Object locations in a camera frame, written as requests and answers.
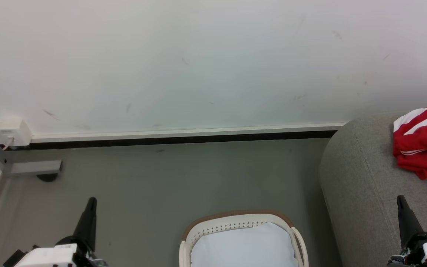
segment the basket handle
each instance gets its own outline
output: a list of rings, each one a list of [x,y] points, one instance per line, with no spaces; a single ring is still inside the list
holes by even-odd
[[[303,265],[304,267],[309,267],[309,258],[307,257],[307,250],[305,248],[304,239],[302,238],[302,235],[295,227],[291,227],[291,230],[293,230],[293,234],[299,240],[299,249],[301,250],[303,255],[302,257]]]

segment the white plastic basket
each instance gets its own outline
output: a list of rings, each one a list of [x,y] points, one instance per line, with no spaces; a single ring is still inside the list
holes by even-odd
[[[222,231],[256,227],[267,222],[274,223],[289,233],[294,257],[298,260],[298,267],[309,267],[307,250],[299,231],[288,217],[269,210],[233,211],[194,221],[185,230],[182,238],[179,249],[179,267],[191,267],[190,253],[200,237]]]

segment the white cloth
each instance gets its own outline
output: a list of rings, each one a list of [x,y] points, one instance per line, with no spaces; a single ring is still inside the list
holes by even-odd
[[[297,267],[289,233],[274,223],[204,235],[192,267]]]

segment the cable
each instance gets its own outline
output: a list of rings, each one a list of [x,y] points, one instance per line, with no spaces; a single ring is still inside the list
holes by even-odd
[[[10,137],[9,138],[9,142],[7,143],[7,145],[3,148],[3,150],[6,150],[10,145],[12,145],[12,143],[14,143],[14,137]]]

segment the black gap under baseboard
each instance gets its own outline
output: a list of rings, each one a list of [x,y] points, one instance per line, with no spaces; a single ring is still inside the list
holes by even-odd
[[[275,132],[275,133],[252,133],[247,135],[212,135],[212,136],[187,136],[187,137],[161,137],[145,139],[123,139],[123,140],[98,140],[98,141],[75,141],[75,142],[42,142],[32,143],[28,146],[20,146],[15,149],[8,148],[7,151],[20,150],[44,150],[44,149],[66,149],[83,147],[105,147],[124,145],[149,145],[149,144],[188,144],[203,142],[233,142],[233,141],[255,141],[255,140],[285,140],[285,139],[307,139],[307,138],[330,138],[336,131],[312,131],[312,132]]]

